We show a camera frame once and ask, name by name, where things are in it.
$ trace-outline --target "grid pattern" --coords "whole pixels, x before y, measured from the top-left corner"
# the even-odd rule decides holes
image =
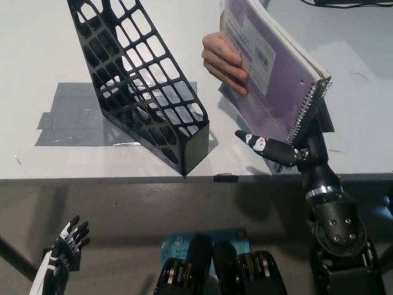
[[[104,116],[187,174],[208,153],[204,138],[186,151],[208,115],[139,0],[68,4]]]

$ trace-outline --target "purple notebook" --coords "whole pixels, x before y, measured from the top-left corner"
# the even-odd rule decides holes
[[[225,37],[249,73],[249,94],[220,88],[256,135],[294,143],[315,115],[330,82],[259,0],[226,0]]]

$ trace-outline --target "cable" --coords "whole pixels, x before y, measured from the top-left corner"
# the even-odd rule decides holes
[[[382,4],[382,3],[363,3],[363,4],[354,4],[348,6],[338,6],[338,5],[315,5],[314,3],[308,2],[307,0],[301,0],[301,2],[314,6],[314,7],[325,7],[325,8],[337,8],[337,9],[348,9],[348,8],[358,8],[358,7],[393,7],[393,4]]]

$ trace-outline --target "robotic arm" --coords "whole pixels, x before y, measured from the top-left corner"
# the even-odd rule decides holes
[[[372,241],[359,218],[356,203],[345,193],[328,165],[328,152],[315,119],[298,146],[238,130],[236,136],[258,155],[287,167],[303,178],[314,237],[310,263],[320,295],[385,295]]]
[[[29,295],[61,295],[67,286],[70,268],[80,256],[82,248],[90,242],[87,238],[88,222],[72,229],[79,216],[61,231],[50,251],[45,254]]]

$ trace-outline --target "white sticker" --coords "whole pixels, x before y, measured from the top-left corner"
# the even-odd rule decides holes
[[[247,17],[244,19],[243,33],[250,42],[249,48],[252,58],[250,68],[248,69],[250,77],[258,85],[262,93],[266,95],[276,59],[276,52]]]

